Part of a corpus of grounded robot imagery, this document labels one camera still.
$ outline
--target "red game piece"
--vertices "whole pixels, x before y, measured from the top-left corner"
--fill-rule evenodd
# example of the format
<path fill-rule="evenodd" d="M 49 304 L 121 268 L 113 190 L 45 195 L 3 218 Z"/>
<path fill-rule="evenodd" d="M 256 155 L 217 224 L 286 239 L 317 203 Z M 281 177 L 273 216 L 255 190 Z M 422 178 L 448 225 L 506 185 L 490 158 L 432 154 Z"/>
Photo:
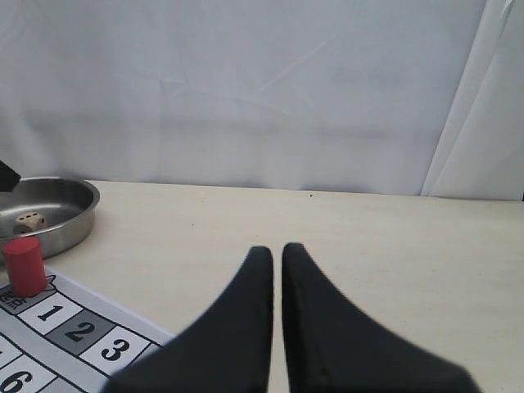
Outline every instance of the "red game piece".
<path fill-rule="evenodd" d="M 40 241 L 36 237 L 11 240 L 3 247 L 2 253 L 15 296 L 36 296 L 45 289 L 46 274 L 43 270 Z"/>

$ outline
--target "black object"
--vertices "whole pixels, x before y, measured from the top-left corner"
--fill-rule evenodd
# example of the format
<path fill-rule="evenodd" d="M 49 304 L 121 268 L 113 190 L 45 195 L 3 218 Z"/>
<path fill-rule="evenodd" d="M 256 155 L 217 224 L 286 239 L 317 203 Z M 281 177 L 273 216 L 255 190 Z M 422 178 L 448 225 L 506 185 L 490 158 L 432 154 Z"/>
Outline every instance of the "black object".
<path fill-rule="evenodd" d="M 0 192 L 12 192 L 20 182 L 20 175 L 0 161 Z"/>
<path fill-rule="evenodd" d="M 262 393 L 273 339 L 273 258 L 253 247 L 216 302 L 167 346 L 112 376 L 106 393 Z"/>
<path fill-rule="evenodd" d="M 351 304 L 301 244 L 282 256 L 291 393 L 479 393 L 463 368 L 386 330 Z"/>

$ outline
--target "table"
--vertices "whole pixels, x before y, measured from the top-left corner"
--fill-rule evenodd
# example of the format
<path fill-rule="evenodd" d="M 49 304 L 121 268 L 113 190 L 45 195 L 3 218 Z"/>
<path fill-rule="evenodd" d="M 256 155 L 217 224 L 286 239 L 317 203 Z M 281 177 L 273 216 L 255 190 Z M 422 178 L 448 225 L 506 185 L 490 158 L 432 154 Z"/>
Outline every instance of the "table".
<path fill-rule="evenodd" d="M 288 391 L 279 272 L 287 242 L 303 242 L 355 304 L 467 367 L 483 391 L 524 387 L 521 202 L 93 184 L 102 194 L 95 229 L 48 266 L 173 333 L 216 299 L 251 246 L 271 248 L 270 392 Z"/>

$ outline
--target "white die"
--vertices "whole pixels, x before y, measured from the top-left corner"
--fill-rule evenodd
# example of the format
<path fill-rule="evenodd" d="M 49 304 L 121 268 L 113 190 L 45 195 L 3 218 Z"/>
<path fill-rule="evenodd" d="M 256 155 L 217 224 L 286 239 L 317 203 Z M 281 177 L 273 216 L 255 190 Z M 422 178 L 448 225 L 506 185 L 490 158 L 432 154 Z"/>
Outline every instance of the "white die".
<path fill-rule="evenodd" d="M 40 214 L 34 211 L 24 213 L 16 217 L 13 233 L 20 235 L 22 233 L 29 233 L 44 229 L 47 227 L 47 220 Z"/>

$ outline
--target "metal bowl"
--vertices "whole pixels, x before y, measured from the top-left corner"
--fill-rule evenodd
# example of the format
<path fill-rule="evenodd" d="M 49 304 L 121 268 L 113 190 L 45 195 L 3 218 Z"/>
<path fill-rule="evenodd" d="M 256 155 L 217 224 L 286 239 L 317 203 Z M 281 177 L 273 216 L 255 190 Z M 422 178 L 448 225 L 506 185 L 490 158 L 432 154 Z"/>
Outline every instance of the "metal bowl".
<path fill-rule="evenodd" d="M 44 258 L 60 254 L 90 234 L 99 201 L 97 188 L 83 180 L 23 178 L 13 192 L 4 194 L 0 201 L 0 248 L 12 239 L 35 236 L 41 242 Z M 47 227 L 15 235 L 16 218 L 29 212 L 45 217 Z"/>

